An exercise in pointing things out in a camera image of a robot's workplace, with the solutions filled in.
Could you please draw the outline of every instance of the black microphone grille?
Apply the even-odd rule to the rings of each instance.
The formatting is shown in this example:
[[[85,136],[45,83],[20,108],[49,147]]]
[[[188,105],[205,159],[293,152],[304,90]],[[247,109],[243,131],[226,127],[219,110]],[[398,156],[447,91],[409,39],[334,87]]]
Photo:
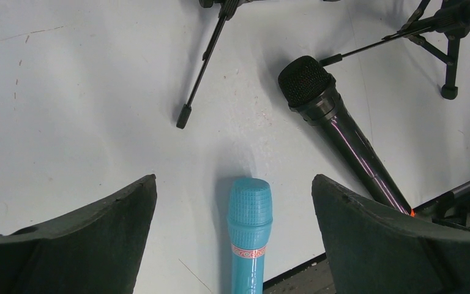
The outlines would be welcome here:
[[[304,105],[323,93],[332,76],[311,56],[303,56],[288,65],[278,76],[278,85],[289,107]]]

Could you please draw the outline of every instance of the red patterned band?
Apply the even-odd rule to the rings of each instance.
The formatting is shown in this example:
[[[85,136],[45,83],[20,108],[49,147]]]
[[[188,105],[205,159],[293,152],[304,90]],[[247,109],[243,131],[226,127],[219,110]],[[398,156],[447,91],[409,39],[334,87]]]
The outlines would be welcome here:
[[[232,244],[231,250],[236,256],[239,256],[242,258],[259,258],[260,256],[263,256],[266,253],[265,246],[256,250],[244,250]]]

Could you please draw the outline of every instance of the white surface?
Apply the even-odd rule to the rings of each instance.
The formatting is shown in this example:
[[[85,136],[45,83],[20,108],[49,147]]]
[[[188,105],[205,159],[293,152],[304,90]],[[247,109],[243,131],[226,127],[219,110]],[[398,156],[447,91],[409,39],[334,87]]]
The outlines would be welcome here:
[[[183,131],[176,114],[218,8],[200,9],[197,0],[0,0],[0,233],[155,173],[159,198],[135,293],[227,293],[229,185],[252,175],[274,193],[266,279],[323,253],[313,177],[364,190],[288,110],[276,78],[294,58],[344,53],[393,33],[417,7],[369,2],[242,6]],[[444,49],[442,36],[428,39]],[[470,180],[470,35],[459,66],[453,102],[437,92],[444,65],[407,40],[327,68],[413,206]]]

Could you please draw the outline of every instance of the black microphone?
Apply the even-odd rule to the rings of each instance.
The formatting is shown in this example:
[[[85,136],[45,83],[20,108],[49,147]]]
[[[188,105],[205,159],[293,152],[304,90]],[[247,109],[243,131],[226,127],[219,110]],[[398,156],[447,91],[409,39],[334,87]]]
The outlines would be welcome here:
[[[326,135],[347,164],[379,203],[414,215],[370,142],[348,113],[336,90],[336,79],[310,56],[288,65],[278,84],[292,111]]]

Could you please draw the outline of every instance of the tripod foot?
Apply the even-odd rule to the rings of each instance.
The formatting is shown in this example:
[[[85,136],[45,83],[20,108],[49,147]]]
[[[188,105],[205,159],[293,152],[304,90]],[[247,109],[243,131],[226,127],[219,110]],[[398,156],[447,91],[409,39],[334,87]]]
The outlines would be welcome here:
[[[446,86],[442,87],[441,95],[447,100],[454,100],[458,96],[458,88],[456,86]]]

